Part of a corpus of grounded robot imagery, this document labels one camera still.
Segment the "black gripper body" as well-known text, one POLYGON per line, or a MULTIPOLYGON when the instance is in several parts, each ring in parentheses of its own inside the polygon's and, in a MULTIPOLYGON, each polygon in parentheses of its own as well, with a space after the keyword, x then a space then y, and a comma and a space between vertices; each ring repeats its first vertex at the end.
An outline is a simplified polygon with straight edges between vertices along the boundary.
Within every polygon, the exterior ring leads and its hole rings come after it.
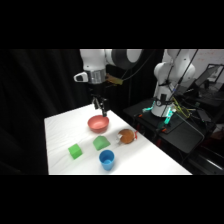
POLYGON ((106 87, 104 83, 90 84, 89 85, 91 100, 94 104, 104 104, 107 99, 105 98, 106 87))

